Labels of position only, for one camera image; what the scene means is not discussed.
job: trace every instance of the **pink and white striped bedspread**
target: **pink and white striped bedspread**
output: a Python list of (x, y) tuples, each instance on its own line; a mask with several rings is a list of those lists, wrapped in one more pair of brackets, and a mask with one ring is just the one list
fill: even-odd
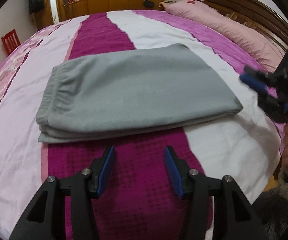
[[(178, 238), (187, 204), (170, 193), (167, 175), (161, 168), (160, 152), (166, 144), (172, 144), (180, 157), (207, 176), (232, 175), (250, 202), (255, 201), (279, 162), (278, 132), (282, 136), (282, 126), (274, 125), (266, 117), (257, 106), (257, 95), (238, 80), (245, 64), (258, 69), (261, 66), (227, 38), (196, 22), (158, 11), (114, 11), (50, 26), (31, 37), (0, 67), (3, 239), (8, 239), (48, 174), (61, 178), (85, 168), (107, 143), (42, 146), (37, 142), (35, 114), (52, 68), (87, 54), (158, 48), (174, 43), (185, 44), (217, 71), (244, 110), (232, 118), (115, 140), (119, 172), (112, 177), (103, 202), (94, 205), (101, 239)], [(132, 158), (130, 154), (123, 155), (125, 152), (132, 153)], [(148, 168), (150, 176), (138, 173), (143, 168)], [(130, 190), (130, 185), (138, 188), (127, 196), (123, 191)], [(152, 186), (154, 190), (146, 192)], [(108, 197), (110, 190), (117, 192), (114, 207), (107, 206), (112, 202)], [(134, 196), (147, 201), (134, 202)], [(69, 225), (66, 230), (68, 239), (72, 239)]]

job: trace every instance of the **metal screw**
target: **metal screw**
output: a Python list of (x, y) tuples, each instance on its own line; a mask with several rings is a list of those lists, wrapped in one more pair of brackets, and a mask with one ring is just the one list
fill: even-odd
[(83, 170), (81, 171), (81, 173), (82, 173), (83, 175), (88, 175), (88, 174), (91, 173), (91, 170), (90, 170), (89, 168), (86, 168), (86, 169), (83, 169)]
[(48, 178), (46, 179), (49, 183), (52, 183), (53, 181), (56, 180), (56, 177), (51, 175), (51, 176), (48, 176)]
[(196, 170), (196, 169), (191, 169), (191, 170), (189, 170), (189, 174), (195, 176), (195, 175), (198, 174), (198, 170)]
[(224, 180), (225, 180), (226, 182), (232, 182), (234, 179), (233, 179), (233, 177), (230, 176), (230, 175), (225, 175), (225, 176), (224, 176)]

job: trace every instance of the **red chair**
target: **red chair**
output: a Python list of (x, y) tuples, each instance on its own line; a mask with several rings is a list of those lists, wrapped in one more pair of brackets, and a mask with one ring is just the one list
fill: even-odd
[(15, 29), (3, 36), (1, 40), (8, 55), (10, 55), (12, 51), (14, 51), (18, 46), (20, 46), (20, 41)]

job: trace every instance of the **pink pillow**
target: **pink pillow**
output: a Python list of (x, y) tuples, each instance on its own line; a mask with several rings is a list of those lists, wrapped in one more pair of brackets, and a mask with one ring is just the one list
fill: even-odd
[(283, 58), (283, 53), (263, 35), (238, 22), (221, 15), (207, 4), (188, 0), (169, 5), (166, 11), (169, 14), (190, 19), (201, 23), (247, 51), (268, 72), (273, 72)]

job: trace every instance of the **white stripe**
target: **white stripe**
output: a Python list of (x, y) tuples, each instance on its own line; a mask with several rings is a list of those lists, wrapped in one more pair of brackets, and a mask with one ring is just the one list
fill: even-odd
[(127, 33), (137, 49), (185, 44), (217, 71), (235, 93), (244, 106), (238, 115), (187, 126), (184, 130), (206, 175), (220, 179), (226, 174), (232, 175), (249, 201), (254, 202), (280, 158), (280, 137), (274, 124), (257, 106), (256, 93), (242, 85), (234, 69), (190, 33), (132, 11), (114, 11), (107, 15)]
[(0, 236), (8, 239), (41, 186), (41, 144), (35, 114), (52, 68), (64, 61), (86, 17), (75, 18), (32, 50), (0, 105)]

